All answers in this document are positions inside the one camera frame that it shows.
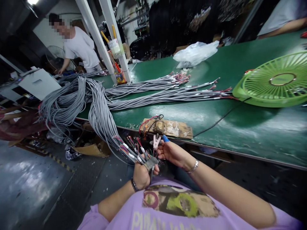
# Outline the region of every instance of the lavender shirt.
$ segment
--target lavender shirt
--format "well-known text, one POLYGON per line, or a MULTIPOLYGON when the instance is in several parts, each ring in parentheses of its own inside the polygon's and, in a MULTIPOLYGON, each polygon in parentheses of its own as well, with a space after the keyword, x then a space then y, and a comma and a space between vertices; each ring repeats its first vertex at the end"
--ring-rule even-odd
MULTIPOLYGON (((302 223, 272 206, 276 224, 267 229, 302 229, 302 223)), ((203 193, 160 180, 132 195, 109 223, 91 206, 78 230, 255 229, 227 207, 203 193)))

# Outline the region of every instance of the wristwatch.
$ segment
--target wristwatch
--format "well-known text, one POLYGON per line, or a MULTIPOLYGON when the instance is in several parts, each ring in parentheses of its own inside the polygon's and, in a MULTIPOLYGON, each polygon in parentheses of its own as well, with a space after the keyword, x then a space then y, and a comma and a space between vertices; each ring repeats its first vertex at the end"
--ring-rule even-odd
POLYGON ((131 178, 131 184, 132 184, 132 187, 133 187, 133 189, 134 189, 135 192, 141 191, 141 190, 138 189, 137 186, 135 185, 134 180, 133 180, 133 177, 131 178))
POLYGON ((194 172, 194 171, 197 169, 197 167, 198 167, 198 160, 196 160, 195 165, 194 165, 194 168, 192 168, 191 171, 188 171, 188 172, 186 172, 186 173, 190 174, 190 173, 194 172))

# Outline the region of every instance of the ceiling light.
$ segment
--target ceiling light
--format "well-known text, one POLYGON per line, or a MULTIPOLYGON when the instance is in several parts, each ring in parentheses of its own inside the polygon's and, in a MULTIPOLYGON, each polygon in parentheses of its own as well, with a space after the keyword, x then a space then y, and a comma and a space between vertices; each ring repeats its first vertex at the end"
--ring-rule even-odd
POLYGON ((30 5, 35 5, 39 0, 27 0, 30 5))

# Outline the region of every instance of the green workbench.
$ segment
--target green workbench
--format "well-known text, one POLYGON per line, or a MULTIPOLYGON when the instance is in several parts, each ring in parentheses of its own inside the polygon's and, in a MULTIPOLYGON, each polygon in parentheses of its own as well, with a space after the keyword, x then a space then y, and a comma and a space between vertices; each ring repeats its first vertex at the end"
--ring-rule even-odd
MULTIPOLYGON (((216 90, 235 87, 244 72, 274 58, 303 51, 302 31, 276 37, 221 47, 218 52, 188 70, 186 85, 198 85, 215 80, 216 90)), ((133 82, 156 79, 172 71, 178 62, 173 57, 137 63, 131 71, 133 82)), ((97 77, 113 86, 110 76, 97 77)), ((132 94, 123 100, 152 94, 132 94)), ((239 101, 214 100, 191 103, 161 103, 141 108, 112 112, 116 126, 138 130, 144 118, 163 114, 166 120, 186 122, 196 134, 225 115, 239 101)), ((89 107, 78 118, 88 119, 89 107)), ((307 108, 300 105, 288 108, 264 108, 242 103, 212 129, 193 138, 195 145, 210 146, 233 154, 307 169, 307 108)))

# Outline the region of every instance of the yellow pen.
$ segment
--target yellow pen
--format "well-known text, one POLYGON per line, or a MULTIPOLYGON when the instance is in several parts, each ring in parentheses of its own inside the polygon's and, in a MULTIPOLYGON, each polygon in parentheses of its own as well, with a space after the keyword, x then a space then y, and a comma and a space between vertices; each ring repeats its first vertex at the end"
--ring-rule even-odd
POLYGON ((116 33, 115 33, 115 28, 114 28, 114 25, 112 25, 112 29, 113 29, 114 39, 116 39, 116 33))
POLYGON ((106 40, 106 42, 109 43, 109 40, 106 38, 105 34, 102 31, 100 31, 100 33, 103 36, 103 38, 106 40))

